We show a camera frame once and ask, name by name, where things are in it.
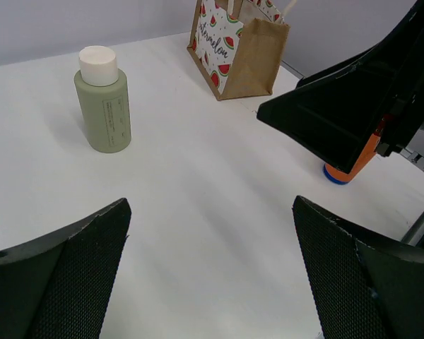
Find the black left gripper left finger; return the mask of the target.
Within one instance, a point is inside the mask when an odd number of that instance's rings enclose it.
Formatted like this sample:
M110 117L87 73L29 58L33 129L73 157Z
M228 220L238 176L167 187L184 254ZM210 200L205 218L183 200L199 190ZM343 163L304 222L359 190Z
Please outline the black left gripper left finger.
M0 338L99 338L131 221L121 198L0 251Z

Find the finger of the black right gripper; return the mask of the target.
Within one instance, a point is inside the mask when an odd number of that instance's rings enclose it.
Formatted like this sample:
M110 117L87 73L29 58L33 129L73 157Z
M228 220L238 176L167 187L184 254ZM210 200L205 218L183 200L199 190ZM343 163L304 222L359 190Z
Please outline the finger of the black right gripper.
M349 173L372 134L389 156L424 131L424 1L374 47L262 103L257 119Z

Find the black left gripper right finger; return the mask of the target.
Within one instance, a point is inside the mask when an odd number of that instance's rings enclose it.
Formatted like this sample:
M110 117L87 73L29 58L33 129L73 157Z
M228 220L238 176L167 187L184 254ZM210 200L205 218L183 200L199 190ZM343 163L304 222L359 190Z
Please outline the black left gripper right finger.
M424 338L424 212L400 240L293 204L321 338Z

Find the green bottle white cap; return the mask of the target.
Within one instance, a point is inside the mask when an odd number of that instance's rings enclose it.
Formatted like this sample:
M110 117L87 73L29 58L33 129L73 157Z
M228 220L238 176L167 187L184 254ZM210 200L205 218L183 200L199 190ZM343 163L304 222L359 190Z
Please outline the green bottle white cap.
M131 117L126 74L109 47L84 47L78 55L76 88L86 138L101 153L117 153L131 142Z

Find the orange bottle blue cap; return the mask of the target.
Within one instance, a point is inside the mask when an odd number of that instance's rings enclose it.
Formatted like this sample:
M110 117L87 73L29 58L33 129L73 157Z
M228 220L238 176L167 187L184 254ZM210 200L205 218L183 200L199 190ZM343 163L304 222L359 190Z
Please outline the orange bottle blue cap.
M363 148L360 156L355 162L352 170L349 173L342 172L329 164L324 164L323 173L325 177L338 185L346 185L350 183L356 175L371 161L376 154L376 147L379 143L380 136L372 134L369 141Z

